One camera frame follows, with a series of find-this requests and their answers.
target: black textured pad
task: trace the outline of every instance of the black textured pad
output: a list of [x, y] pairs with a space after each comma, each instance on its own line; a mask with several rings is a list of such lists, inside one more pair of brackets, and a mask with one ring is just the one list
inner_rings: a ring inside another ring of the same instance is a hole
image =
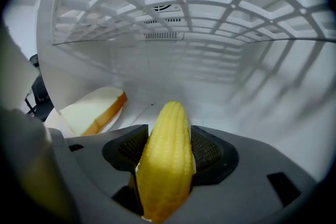
[[191, 145], [196, 163], [192, 186], [218, 184], [238, 165], [239, 155], [232, 144], [194, 125]]
[[111, 140], [105, 144], [102, 153], [115, 169], [134, 172], [148, 140], [148, 125]]

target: blurry object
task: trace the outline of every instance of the blurry object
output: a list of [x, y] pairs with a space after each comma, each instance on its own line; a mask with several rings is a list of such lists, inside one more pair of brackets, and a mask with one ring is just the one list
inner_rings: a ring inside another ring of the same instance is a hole
[[36, 102], [36, 110], [34, 112], [35, 117], [44, 122], [54, 108], [54, 105], [50, 100], [41, 75], [35, 80], [32, 89]]
[[164, 221], [188, 197], [192, 156], [187, 115], [180, 103], [170, 101], [161, 110], [139, 162], [137, 183], [145, 219]]
[[54, 108], [49, 114], [47, 120], [44, 122], [46, 128], [58, 129], [65, 138], [74, 137], [75, 134], [70, 130], [66, 121], [58, 114], [57, 110]]
[[24, 57], [20, 49], [1, 23], [0, 35], [0, 106], [6, 109], [19, 109], [30, 87], [38, 76], [38, 71]]
[[97, 134], [126, 101], [123, 90], [103, 87], [60, 110], [60, 113], [77, 136]]
[[0, 108], [0, 115], [1, 144], [21, 188], [59, 220], [76, 222], [76, 206], [58, 171], [48, 129], [19, 110]]

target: white plastic wall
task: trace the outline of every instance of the white plastic wall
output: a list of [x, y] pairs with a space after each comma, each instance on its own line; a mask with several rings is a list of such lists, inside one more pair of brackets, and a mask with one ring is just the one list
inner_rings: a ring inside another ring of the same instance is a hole
[[3, 22], [0, 23], [0, 34], [0, 105], [9, 110], [19, 109], [38, 71], [25, 59]]
[[10, 36], [27, 59], [37, 53], [36, 19], [37, 8], [35, 6], [11, 3], [3, 13], [3, 20]]
[[190, 124], [264, 141], [317, 180], [325, 176], [336, 147], [333, 43], [245, 45], [227, 68], [228, 54], [204, 56], [201, 43], [122, 44], [113, 46], [112, 84], [125, 89], [130, 102], [114, 128], [151, 128], [163, 104], [178, 100]]
[[106, 42], [62, 44], [38, 51], [42, 77], [56, 110], [111, 84], [110, 55]]

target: corn cob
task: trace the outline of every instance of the corn cob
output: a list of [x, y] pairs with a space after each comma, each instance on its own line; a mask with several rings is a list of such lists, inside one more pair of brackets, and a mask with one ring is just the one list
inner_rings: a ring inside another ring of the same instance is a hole
[[146, 143], [137, 171], [144, 218], [160, 223], [188, 197], [194, 174], [191, 142], [183, 106], [168, 102]]

